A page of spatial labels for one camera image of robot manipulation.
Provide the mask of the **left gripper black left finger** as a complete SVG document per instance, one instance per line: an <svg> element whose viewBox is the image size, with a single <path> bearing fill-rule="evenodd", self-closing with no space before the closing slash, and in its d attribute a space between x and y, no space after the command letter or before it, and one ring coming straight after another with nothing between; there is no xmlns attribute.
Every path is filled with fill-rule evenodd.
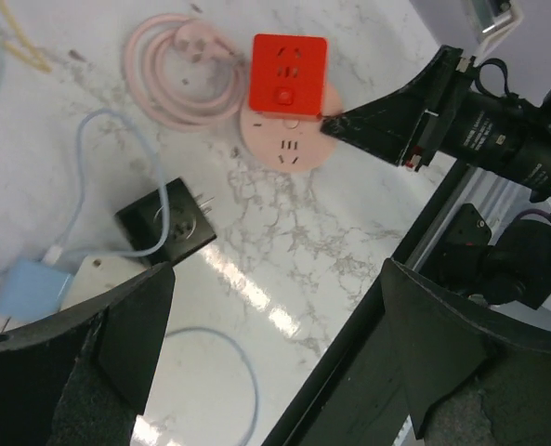
<svg viewBox="0 0 551 446"><path fill-rule="evenodd" d="M0 445L127 445L144 413L172 305L162 263L0 334Z"/></svg>

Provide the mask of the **black cube adapter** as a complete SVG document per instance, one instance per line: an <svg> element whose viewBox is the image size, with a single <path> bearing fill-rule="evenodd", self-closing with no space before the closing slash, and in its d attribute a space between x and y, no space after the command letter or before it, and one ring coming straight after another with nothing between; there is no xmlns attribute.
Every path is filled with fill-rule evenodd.
<svg viewBox="0 0 551 446"><path fill-rule="evenodd" d="M168 220L160 194L156 190L120 210L117 220L131 246L142 251L153 247L167 231L163 245L142 257L146 266L167 262L173 266L192 256L216 239L216 232L205 216L200 203L182 178L166 185Z"/></svg>

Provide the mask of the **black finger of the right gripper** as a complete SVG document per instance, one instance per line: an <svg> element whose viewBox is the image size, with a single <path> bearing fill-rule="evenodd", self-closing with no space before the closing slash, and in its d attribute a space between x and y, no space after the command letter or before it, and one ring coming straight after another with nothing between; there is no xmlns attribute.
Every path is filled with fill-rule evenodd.
<svg viewBox="0 0 551 446"><path fill-rule="evenodd" d="M320 131L388 164L405 164L425 115L439 114L460 57L459 48L441 46L407 85L358 108L324 117Z"/></svg>

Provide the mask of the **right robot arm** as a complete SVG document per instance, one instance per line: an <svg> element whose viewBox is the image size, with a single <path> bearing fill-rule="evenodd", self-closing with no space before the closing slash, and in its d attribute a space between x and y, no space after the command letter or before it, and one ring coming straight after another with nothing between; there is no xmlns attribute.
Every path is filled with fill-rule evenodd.
<svg viewBox="0 0 551 446"><path fill-rule="evenodd" d="M401 89L326 117L323 134L396 166L419 169L437 153L526 187L532 203L551 198L551 89L540 106L480 80L482 66L442 46ZM439 280L493 305L539 308L551 295L551 213L522 212L496 244L456 244L439 261Z"/></svg>

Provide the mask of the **red cube socket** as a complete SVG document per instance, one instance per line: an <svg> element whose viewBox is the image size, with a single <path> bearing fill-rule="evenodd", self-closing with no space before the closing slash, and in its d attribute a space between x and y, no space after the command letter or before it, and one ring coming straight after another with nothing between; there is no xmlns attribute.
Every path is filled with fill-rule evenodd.
<svg viewBox="0 0 551 446"><path fill-rule="evenodd" d="M258 33L248 106L254 112L316 121L326 85L328 42L319 36Z"/></svg>

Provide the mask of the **white plug adapter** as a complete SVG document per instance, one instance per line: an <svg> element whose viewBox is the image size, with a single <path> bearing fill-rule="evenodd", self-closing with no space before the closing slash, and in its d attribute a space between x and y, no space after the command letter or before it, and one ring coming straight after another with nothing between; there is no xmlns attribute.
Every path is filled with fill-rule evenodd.
<svg viewBox="0 0 551 446"><path fill-rule="evenodd" d="M76 272L60 309L102 295L145 270L141 263L121 256L88 256Z"/></svg>

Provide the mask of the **blue plug adapter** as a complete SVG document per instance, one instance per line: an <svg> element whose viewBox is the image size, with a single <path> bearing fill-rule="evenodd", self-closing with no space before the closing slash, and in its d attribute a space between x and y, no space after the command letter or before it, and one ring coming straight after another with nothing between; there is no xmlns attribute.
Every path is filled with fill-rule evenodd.
<svg viewBox="0 0 551 446"><path fill-rule="evenodd" d="M42 320L59 310L72 281L70 273L22 258L0 288L0 315L26 323Z"/></svg>

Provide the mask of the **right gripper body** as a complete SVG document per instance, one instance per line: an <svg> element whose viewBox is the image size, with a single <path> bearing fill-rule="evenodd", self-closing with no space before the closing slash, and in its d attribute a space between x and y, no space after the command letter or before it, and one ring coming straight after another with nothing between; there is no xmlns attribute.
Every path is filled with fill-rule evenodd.
<svg viewBox="0 0 551 446"><path fill-rule="evenodd" d="M464 69L429 62L413 79L423 97L413 131L413 168L442 152L531 190L534 200L551 197L551 89L535 106L508 85L492 92L482 81L485 68L508 76L506 63L487 59Z"/></svg>

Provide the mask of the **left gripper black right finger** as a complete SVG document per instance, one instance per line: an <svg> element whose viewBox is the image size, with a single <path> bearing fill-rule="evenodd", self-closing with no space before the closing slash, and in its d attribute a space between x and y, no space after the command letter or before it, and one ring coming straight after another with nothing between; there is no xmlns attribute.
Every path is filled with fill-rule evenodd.
<svg viewBox="0 0 551 446"><path fill-rule="evenodd" d="M427 445L551 445L551 332L393 259L381 283L413 433Z"/></svg>

